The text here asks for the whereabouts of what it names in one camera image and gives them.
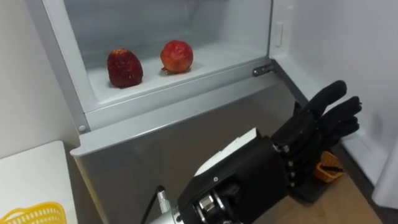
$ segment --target red fruit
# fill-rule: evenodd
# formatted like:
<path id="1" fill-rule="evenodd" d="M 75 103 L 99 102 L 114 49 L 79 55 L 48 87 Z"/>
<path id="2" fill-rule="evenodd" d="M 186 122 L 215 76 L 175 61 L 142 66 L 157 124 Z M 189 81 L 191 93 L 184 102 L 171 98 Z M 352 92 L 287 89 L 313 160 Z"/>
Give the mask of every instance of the red fruit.
<path id="1" fill-rule="evenodd" d="M 118 88 L 127 88 L 142 82 L 141 63 L 127 49 L 116 49 L 109 54 L 108 72 L 112 85 Z"/>
<path id="2" fill-rule="evenodd" d="M 169 73 L 186 72 L 193 62 L 191 46 L 179 40 L 172 40 L 166 44 L 160 53 L 164 65 L 163 70 Z"/>

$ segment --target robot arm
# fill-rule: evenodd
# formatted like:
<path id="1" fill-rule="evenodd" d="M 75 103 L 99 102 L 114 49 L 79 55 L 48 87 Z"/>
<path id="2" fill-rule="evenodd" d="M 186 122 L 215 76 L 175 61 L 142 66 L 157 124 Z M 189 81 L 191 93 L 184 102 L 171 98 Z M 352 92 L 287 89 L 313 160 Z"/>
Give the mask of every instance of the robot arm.
<path id="1" fill-rule="evenodd" d="M 324 150 L 359 129 L 357 96 L 324 114 L 345 94 L 345 83 L 334 82 L 272 137 L 253 129 L 233 141 L 199 168 L 178 209 L 162 209 L 152 224 L 252 223 L 312 175 Z"/>

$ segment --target white cabinet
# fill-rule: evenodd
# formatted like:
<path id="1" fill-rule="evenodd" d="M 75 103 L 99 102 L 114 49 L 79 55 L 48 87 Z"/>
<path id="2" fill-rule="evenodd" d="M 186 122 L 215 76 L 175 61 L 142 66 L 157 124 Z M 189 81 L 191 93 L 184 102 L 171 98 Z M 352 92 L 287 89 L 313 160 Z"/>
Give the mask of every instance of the white cabinet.
<path id="1" fill-rule="evenodd" d="M 373 184 L 394 150 L 398 2 L 43 0 L 43 4 L 91 128 L 81 136 L 81 147 L 72 151 L 76 157 L 276 86 L 277 75 L 252 74 L 270 59 L 308 99 L 339 79 L 348 84 L 348 96 L 360 96 L 361 130 L 344 144 Z M 193 46 L 190 72 L 161 73 L 159 54 L 171 39 Z M 106 70 L 107 55 L 120 47 L 132 50 L 144 67 L 142 84 L 123 90 L 109 84 Z M 383 174 L 390 172 L 385 168 Z M 398 208 L 398 202 L 388 206 Z"/>

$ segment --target cable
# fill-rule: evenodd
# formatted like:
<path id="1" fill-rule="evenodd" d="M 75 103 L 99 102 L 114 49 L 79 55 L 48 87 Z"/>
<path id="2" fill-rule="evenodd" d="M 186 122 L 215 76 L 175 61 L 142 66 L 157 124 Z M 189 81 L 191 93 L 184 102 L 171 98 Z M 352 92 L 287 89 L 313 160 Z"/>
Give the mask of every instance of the cable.
<path id="1" fill-rule="evenodd" d="M 145 210 L 144 216 L 143 216 L 142 219 L 141 219 L 141 224 L 145 224 L 145 222 L 147 221 L 149 212 L 152 210 L 152 207 L 153 207 L 154 204 L 155 204 L 157 194 L 158 194 L 159 192 L 164 191 L 164 190 L 165 190 L 165 188 L 164 188 L 163 186 L 161 186 L 161 185 L 159 185 L 159 186 L 156 187 L 155 194 L 154 194 L 154 196 L 152 196 L 152 198 L 151 198 L 151 200 L 150 200 L 150 202 L 149 202 L 149 204 L 148 204 L 148 206 L 147 206 L 147 208 L 146 208 L 146 210 Z"/>

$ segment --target refrigerator door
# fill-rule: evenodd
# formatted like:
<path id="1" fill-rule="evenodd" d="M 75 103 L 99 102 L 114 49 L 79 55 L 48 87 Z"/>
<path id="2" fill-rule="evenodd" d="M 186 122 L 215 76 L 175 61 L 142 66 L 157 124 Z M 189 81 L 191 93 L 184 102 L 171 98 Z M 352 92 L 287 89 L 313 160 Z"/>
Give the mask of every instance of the refrigerator door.
<path id="1" fill-rule="evenodd" d="M 398 135 L 398 30 L 391 29 L 397 10 L 397 1 L 275 1 L 270 45 L 270 57 L 303 98 L 335 80 L 347 83 L 347 98 L 360 97 L 361 130 L 343 143 L 376 186 L 375 201 L 392 208 L 398 208 L 398 200 L 388 200 L 398 184 L 391 165 L 398 158 L 390 157 Z"/>
<path id="2" fill-rule="evenodd" d="M 84 134 L 71 155 L 104 223 L 139 223 L 157 185 L 175 205 L 207 159 L 254 127 L 271 135 L 293 107 L 285 85 L 263 75 Z"/>

